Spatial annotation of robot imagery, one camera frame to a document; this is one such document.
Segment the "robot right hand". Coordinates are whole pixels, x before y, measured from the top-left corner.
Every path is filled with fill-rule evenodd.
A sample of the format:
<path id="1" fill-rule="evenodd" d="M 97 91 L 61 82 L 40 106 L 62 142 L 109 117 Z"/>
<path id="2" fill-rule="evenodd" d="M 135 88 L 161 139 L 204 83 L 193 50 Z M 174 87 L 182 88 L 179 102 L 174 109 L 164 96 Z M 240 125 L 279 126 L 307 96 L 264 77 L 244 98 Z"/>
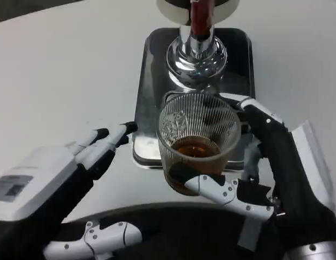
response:
<path id="1" fill-rule="evenodd" d="M 224 93 L 242 112 L 258 144 L 248 163 L 269 160 L 275 202 L 250 202 L 268 187 L 244 180 L 227 182 L 185 162 L 173 164 L 170 176 L 190 191 L 227 210 L 272 223 L 290 259 L 336 259 L 336 213 L 333 185 L 323 153 L 309 122 L 289 131 L 282 119 L 252 97 Z"/>

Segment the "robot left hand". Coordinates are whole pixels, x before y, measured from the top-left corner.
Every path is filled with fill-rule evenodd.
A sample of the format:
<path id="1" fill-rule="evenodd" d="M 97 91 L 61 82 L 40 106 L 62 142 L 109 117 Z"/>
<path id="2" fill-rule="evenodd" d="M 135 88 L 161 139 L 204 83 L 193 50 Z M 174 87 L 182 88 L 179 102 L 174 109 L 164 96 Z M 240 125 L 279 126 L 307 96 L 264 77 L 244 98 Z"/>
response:
<path id="1" fill-rule="evenodd" d="M 56 240 L 62 221 L 137 128 L 130 121 L 113 134 L 101 128 L 70 146 L 39 147 L 0 176 L 0 259 L 108 259 L 142 242 L 143 232 L 131 223 L 102 228 L 97 220 L 74 239 Z"/>

